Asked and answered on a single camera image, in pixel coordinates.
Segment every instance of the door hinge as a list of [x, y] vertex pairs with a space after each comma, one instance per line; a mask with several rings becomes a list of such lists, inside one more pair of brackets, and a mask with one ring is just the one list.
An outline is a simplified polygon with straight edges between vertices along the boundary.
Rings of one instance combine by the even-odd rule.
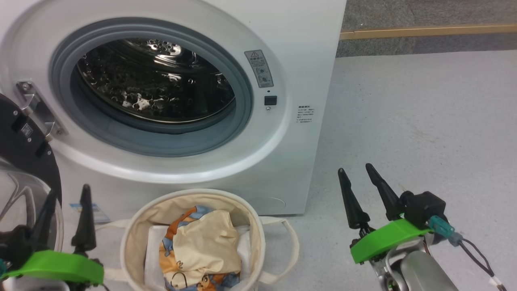
[[25, 104], [20, 106], [22, 112], [26, 116], [31, 116], [38, 124], [47, 141], [51, 141], [55, 135], [68, 134], [31, 82], [18, 82], [16, 88], [25, 101]]

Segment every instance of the green bracket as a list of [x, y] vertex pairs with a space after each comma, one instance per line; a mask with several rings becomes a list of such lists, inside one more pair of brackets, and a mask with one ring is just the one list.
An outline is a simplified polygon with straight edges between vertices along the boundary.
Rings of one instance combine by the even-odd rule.
[[367, 234], [350, 248], [350, 252], [356, 264], [362, 263], [405, 241], [430, 231], [430, 229], [418, 229], [405, 219], [395, 220]]
[[20, 269], [5, 273], [2, 279], [20, 275], [102, 285], [104, 268], [81, 255], [41, 251], [35, 252]]

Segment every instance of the washing machine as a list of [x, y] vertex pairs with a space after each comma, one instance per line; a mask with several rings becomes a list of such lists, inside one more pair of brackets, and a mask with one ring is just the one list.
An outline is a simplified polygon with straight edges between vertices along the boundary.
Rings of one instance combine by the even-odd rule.
[[112, 220], [193, 187], [304, 212], [345, 0], [1, 5], [0, 88], [50, 140], [64, 207], [88, 183]]

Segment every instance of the gold metal strip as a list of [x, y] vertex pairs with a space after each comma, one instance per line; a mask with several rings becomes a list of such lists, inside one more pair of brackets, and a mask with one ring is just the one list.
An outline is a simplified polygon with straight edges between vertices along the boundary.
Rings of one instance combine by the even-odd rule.
[[459, 34], [517, 33], [517, 23], [463, 24], [449, 26], [409, 26], [342, 30], [340, 39], [437, 36]]

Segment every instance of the beige fabric basket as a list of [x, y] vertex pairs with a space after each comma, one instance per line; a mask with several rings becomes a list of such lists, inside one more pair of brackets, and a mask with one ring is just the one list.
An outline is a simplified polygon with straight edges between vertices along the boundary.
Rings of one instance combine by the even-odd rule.
[[[300, 245], [298, 236], [288, 220], [258, 216], [249, 203], [232, 193], [214, 189], [190, 189], [155, 199], [140, 209], [131, 220], [118, 221], [98, 228], [110, 226], [126, 228], [120, 245], [122, 270], [106, 269], [105, 278], [127, 281], [136, 291], [150, 291], [144, 285], [144, 260], [149, 228], [157, 224], [170, 224], [196, 205], [226, 210], [230, 213], [234, 226], [250, 226], [251, 274], [247, 280], [232, 287], [231, 291], [257, 290], [258, 282], [272, 284], [286, 276], [296, 264]], [[262, 270], [266, 250], [263, 225], [271, 224], [282, 224], [292, 240], [291, 259], [281, 274], [271, 274]]]

